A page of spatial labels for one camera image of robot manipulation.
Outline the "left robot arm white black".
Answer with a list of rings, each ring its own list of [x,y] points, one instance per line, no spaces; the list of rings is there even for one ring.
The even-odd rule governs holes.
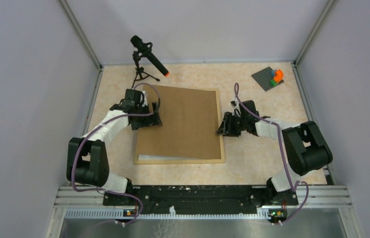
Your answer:
[[[115,199],[122,205],[131,203],[134,192],[128,188],[129,180],[110,171],[106,147],[128,126],[132,130],[161,126],[160,103],[161,98],[148,103],[145,91],[127,89],[124,98],[90,132],[69,141],[67,179],[72,184],[115,192]]]

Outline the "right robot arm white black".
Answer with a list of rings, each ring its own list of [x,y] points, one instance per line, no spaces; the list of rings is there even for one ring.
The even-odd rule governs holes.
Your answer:
[[[260,117],[254,101],[231,102],[232,112],[226,112],[217,135],[239,137],[243,131],[258,137],[278,141],[283,169],[267,180],[265,198],[279,204],[285,192],[296,188],[302,179],[330,164],[333,154],[314,121],[288,123],[270,117]]]

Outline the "black mini tripod stand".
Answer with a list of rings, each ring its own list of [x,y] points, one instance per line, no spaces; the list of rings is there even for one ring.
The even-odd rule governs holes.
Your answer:
[[[154,79],[157,82],[160,82],[160,79],[159,78],[156,78],[156,77],[154,77],[154,76],[146,73],[145,70],[144,70],[144,68],[140,66],[139,61],[141,60],[142,56],[139,55],[139,52],[138,51],[134,51],[132,57],[133,57],[133,61],[135,63],[136,75],[135,75],[135,78],[133,80],[131,89],[133,89],[135,87],[135,83],[136,82],[145,80],[145,79],[147,79],[149,77],[152,78],[152,79]]]

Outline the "grey building brick baseplate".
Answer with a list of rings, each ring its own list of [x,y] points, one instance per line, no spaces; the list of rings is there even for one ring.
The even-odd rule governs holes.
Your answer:
[[[262,69],[254,74],[251,77],[261,86],[264,91],[269,91],[274,87],[271,87],[269,81],[272,79],[271,71],[273,71],[271,67],[267,67]]]

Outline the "colourful toy brick stack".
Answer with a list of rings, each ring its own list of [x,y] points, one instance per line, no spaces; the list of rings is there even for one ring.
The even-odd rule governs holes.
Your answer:
[[[283,71],[281,69],[271,71],[272,79],[269,81],[271,87],[276,87],[279,84],[283,83]]]

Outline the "black microphone orange tip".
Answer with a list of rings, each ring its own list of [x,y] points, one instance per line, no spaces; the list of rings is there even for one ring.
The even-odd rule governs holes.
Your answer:
[[[165,77],[169,76],[170,72],[167,68],[159,61],[159,59],[152,53],[152,42],[144,43],[143,40],[134,35],[130,42],[136,48],[135,51],[139,52],[139,55],[142,58],[146,58],[150,63],[154,65],[154,67]]]

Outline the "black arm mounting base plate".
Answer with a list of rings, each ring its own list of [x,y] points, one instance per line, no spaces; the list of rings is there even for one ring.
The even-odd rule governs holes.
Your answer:
[[[269,185],[136,185],[127,194],[105,192],[103,205],[139,209],[143,204],[143,215],[166,214],[171,208],[178,215],[237,215],[299,204],[295,192],[276,192]]]

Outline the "aluminium front rail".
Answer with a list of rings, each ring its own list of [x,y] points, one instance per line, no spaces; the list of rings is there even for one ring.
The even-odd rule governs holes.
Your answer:
[[[352,201],[348,189],[344,186],[314,185],[309,188],[309,193],[305,188],[296,191],[296,200],[302,201],[307,197],[307,202],[303,206],[306,209],[330,209],[330,208],[351,208]],[[68,187],[60,187],[54,203],[54,209],[66,208],[66,218],[78,219],[115,219],[131,220],[134,215],[128,215],[128,206],[104,206],[103,195],[98,195],[96,191],[87,191],[84,195],[76,195],[75,191]],[[139,219],[269,219],[275,205],[264,205],[256,212],[226,212],[225,214],[214,214],[197,212],[196,214],[185,214],[179,211],[178,205],[168,205],[167,211],[142,212]]]

